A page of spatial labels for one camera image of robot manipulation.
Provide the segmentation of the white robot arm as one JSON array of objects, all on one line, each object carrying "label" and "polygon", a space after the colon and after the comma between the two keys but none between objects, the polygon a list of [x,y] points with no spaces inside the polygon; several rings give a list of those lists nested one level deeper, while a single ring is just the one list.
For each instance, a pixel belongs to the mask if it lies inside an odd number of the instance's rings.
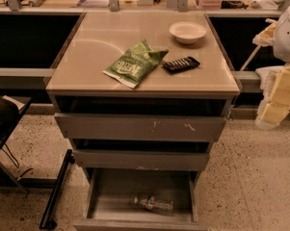
[{"label": "white robot arm", "polygon": [[263,100],[260,102],[255,124],[269,130],[278,127],[290,113],[290,5],[266,29],[254,37],[259,46],[272,46],[274,56],[285,62],[283,67],[266,67],[257,70]]}]

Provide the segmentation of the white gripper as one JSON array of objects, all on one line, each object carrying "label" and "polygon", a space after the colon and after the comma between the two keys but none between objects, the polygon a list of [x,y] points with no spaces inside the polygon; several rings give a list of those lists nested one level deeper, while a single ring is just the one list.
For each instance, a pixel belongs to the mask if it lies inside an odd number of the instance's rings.
[{"label": "white gripper", "polygon": [[263,130],[271,130],[289,114],[290,64],[284,68],[279,65],[258,68],[256,73],[260,77],[259,88],[263,93],[263,99],[257,109],[255,125]]}]

